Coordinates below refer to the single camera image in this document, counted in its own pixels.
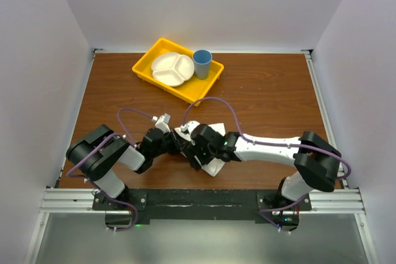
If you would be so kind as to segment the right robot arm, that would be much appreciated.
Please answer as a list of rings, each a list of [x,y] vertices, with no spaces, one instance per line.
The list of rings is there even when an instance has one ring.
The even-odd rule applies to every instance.
[[[333,192],[341,154],[314,132],[302,137],[263,138],[225,132],[223,124],[189,121],[181,126],[187,140],[184,156],[194,169],[215,177],[230,161],[266,161],[296,168],[281,180],[277,192],[265,199],[271,209],[290,210],[312,190]]]

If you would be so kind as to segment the white cloth napkin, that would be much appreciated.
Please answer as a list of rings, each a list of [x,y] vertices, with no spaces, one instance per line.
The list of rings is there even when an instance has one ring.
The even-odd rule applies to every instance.
[[[216,123],[216,124],[209,124],[209,127],[211,127],[214,131],[218,132],[222,136],[225,136],[225,125],[224,123]],[[189,143],[191,142],[191,136],[183,134],[180,130],[180,127],[175,128],[176,133],[182,137],[183,139],[187,140]],[[224,166],[225,162],[214,158],[208,165],[205,165],[202,167],[202,170],[205,171],[207,174],[209,174],[212,177],[215,177],[222,167]]]

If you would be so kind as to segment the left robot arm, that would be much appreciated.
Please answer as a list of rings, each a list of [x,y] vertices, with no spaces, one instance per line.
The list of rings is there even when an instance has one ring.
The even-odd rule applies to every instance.
[[[71,145],[66,158],[74,167],[68,177],[84,177],[106,196],[106,202],[115,210],[131,203],[129,188],[115,174],[113,166],[120,162],[137,174],[146,172],[156,157],[164,154],[177,155],[182,152],[187,140],[174,129],[164,132],[154,127],[147,131],[137,144],[101,125]]]

